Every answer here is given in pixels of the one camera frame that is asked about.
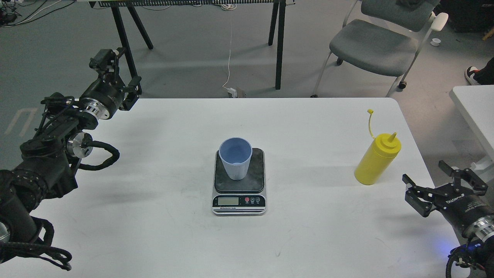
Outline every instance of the chair backrest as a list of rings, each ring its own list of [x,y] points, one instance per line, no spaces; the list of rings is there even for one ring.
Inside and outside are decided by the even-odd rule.
[[[426,0],[415,10],[396,4],[396,0],[362,0],[365,15],[393,22],[414,32],[420,31],[440,0]]]

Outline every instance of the black table leg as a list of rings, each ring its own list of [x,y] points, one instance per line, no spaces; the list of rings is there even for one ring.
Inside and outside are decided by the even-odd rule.
[[[139,32],[141,32],[142,38],[146,42],[146,45],[148,46],[149,49],[153,49],[153,43],[151,42],[151,39],[148,36],[148,33],[146,32],[146,29],[144,29],[144,25],[142,25],[141,19],[139,18],[139,15],[137,15],[137,11],[135,10],[134,6],[127,7],[130,15],[134,19],[135,25],[137,25],[137,29],[139,29]]]
[[[276,51],[276,86],[279,90],[281,88],[281,65],[283,60],[283,35],[285,33],[285,9],[287,7],[287,1],[280,1],[280,14],[278,17],[278,49]]]
[[[120,42],[122,47],[125,47],[125,59],[127,60],[128,70],[130,76],[137,76],[137,70],[135,69],[134,58],[132,58],[132,52],[130,51],[130,46],[128,45],[127,34],[125,33],[124,22],[122,21],[122,15],[118,7],[112,7],[113,18],[115,19],[115,25],[117,26],[117,31],[119,32]]]
[[[268,39],[269,46],[273,45],[273,38],[275,36],[276,18],[278,17],[279,6],[280,3],[278,2],[273,3],[273,13],[271,14],[271,27],[269,27],[269,39]]]

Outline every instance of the sneaker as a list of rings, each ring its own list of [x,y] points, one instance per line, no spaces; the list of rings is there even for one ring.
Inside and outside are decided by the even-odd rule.
[[[465,70],[465,78],[470,83],[470,85],[480,85],[477,80],[473,79],[475,73],[478,72],[479,69],[476,67],[469,67]]]

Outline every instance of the small white cup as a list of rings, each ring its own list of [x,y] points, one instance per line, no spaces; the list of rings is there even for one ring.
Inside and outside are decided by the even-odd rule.
[[[226,139],[221,143],[218,153],[226,174],[232,180],[245,178],[252,157],[252,146],[247,140],[239,137]]]
[[[439,46],[440,43],[441,43],[441,40],[438,39],[438,38],[433,38],[432,41],[431,41],[431,44],[433,46]]]

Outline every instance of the yellow nozzle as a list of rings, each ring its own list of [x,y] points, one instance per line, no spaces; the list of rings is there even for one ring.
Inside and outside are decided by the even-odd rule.
[[[396,132],[395,132],[395,133],[393,133],[393,134],[392,134],[392,135],[388,138],[388,142],[392,143],[392,142],[393,142],[393,140],[395,139],[395,137],[396,137]]]
[[[369,133],[370,133],[370,136],[372,137],[372,139],[375,139],[374,134],[372,134],[372,130],[371,130],[371,118],[372,118],[372,113],[374,113],[374,110],[369,109],[369,110],[367,110],[367,113],[370,114],[370,116],[369,116]]]

